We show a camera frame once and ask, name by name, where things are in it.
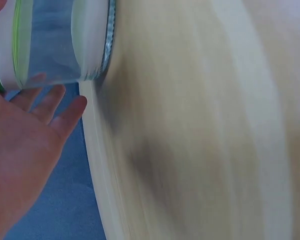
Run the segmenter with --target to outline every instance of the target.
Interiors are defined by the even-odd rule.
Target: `hand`
[[[10,102],[0,95],[0,239],[39,197],[87,105],[79,96],[52,120],[65,87],[53,87],[29,112],[39,92],[23,90]]]

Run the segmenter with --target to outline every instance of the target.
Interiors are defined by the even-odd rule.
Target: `blue surface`
[[[38,100],[48,90],[45,89]],[[66,91],[57,114],[79,94],[79,87],[70,84]],[[11,229],[5,240],[105,239],[80,121],[36,204]]]

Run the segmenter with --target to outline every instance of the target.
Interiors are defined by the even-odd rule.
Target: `jar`
[[[101,83],[115,6],[115,0],[7,0],[0,12],[0,91]]]

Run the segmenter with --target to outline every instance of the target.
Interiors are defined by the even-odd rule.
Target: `clear plastic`
[[[14,18],[13,63],[21,89],[98,81],[105,74],[115,0],[20,0]]]

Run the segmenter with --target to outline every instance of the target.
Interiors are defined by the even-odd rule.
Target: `blue background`
[[[36,102],[48,90],[44,89]],[[56,113],[63,111],[78,94],[78,84],[67,85]],[[80,121],[36,204],[5,240],[105,239]]]

